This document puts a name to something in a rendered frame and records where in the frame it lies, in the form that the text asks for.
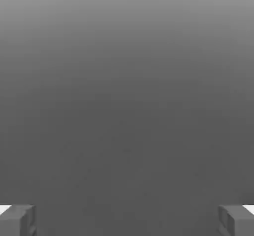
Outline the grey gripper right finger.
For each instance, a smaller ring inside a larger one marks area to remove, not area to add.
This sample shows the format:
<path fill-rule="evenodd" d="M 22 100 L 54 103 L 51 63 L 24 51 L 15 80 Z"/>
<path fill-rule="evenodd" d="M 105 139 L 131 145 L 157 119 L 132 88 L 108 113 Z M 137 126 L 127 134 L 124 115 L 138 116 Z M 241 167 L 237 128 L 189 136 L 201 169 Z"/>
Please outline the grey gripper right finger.
<path fill-rule="evenodd" d="M 220 205 L 218 220 L 221 236 L 254 236 L 254 205 Z"/>

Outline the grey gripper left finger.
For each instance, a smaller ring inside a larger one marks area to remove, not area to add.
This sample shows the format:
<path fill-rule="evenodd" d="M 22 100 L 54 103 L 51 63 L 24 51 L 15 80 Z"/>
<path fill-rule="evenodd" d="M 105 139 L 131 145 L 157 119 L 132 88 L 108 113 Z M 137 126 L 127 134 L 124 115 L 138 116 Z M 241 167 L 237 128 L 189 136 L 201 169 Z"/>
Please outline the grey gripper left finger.
<path fill-rule="evenodd" d="M 36 206 L 0 204 L 0 236 L 37 236 Z"/>

